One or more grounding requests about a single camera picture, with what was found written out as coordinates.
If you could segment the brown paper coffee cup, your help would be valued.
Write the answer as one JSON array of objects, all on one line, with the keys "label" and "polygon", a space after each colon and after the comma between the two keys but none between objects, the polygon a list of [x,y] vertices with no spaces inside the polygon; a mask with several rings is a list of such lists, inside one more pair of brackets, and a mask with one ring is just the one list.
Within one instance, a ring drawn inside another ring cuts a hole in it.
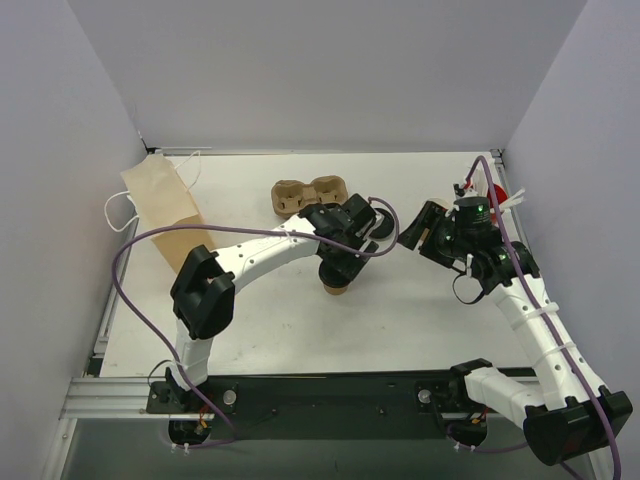
[{"label": "brown paper coffee cup", "polygon": [[324,290],[330,295],[338,296],[344,294],[348,290],[348,287],[331,287],[329,285],[324,285]]}]

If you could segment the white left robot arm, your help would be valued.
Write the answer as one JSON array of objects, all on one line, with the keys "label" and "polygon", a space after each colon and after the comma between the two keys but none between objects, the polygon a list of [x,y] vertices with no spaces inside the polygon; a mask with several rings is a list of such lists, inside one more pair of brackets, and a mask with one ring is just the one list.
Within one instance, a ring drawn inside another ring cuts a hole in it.
[{"label": "white left robot arm", "polygon": [[381,214],[358,194],[344,204],[311,204],[266,236],[232,247],[190,251],[171,287],[178,360],[165,374],[169,398],[183,411],[204,402],[213,338],[234,316],[236,295],[260,277],[298,259],[321,259],[319,278],[331,294],[348,288],[379,245],[369,234]]}]

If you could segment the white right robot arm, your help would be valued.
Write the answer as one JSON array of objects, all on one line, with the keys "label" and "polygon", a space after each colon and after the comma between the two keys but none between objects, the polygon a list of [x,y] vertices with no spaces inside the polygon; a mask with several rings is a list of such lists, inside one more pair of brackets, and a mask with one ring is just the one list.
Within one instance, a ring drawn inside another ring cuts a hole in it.
[{"label": "white right robot arm", "polygon": [[549,299],[538,265],[520,241],[505,241],[485,197],[428,201],[399,237],[402,246],[477,280],[502,312],[538,379],[534,392],[484,359],[453,367],[464,400],[485,405],[523,430],[534,455],[553,466],[605,448],[633,412],[581,355]]}]

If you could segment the black coffee cup lid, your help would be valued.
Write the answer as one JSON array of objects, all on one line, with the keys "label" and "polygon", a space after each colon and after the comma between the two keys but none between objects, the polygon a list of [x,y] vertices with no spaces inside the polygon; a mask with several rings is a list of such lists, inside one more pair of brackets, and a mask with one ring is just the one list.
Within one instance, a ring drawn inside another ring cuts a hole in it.
[{"label": "black coffee cup lid", "polygon": [[349,286],[351,281],[339,273],[336,269],[331,267],[326,262],[321,262],[318,270],[320,281],[323,285],[329,285],[331,287]]}]

